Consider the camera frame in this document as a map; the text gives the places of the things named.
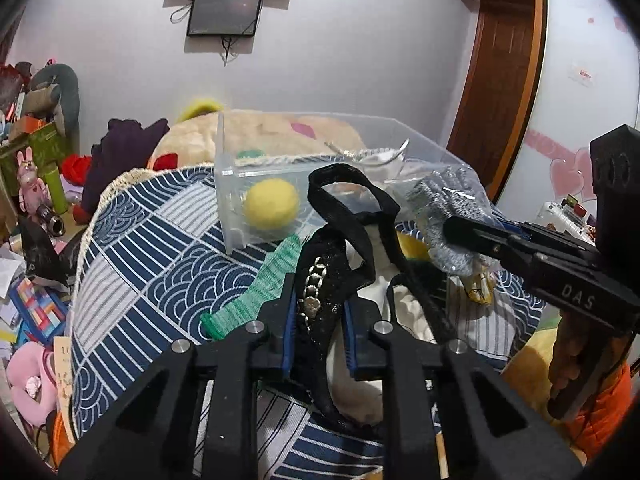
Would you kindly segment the orange gloved hand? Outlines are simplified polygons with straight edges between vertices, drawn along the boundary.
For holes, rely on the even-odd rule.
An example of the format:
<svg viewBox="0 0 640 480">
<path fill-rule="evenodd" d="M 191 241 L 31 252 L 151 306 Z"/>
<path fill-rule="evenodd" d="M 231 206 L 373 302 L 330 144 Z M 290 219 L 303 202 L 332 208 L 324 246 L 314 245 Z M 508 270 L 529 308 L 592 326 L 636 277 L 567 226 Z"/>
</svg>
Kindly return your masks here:
<svg viewBox="0 0 640 480">
<path fill-rule="evenodd" d="M 553 346 L 549 380 L 553 392 L 560 392 L 578 379 L 582 366 L 578 356 L 589 340 L 589 318 L 572 311 L 561 311 Z M 562 422 L 562 433 L 572 450 L 593 460 L 604 449 L 632 404 L 631 374 L 627 356 L 631 336 L 614 337 L 608 341 L 608 353 L 615 367 L 599 379 L 600 387 L 580 408 L 570 422 Z"/>
</svg>

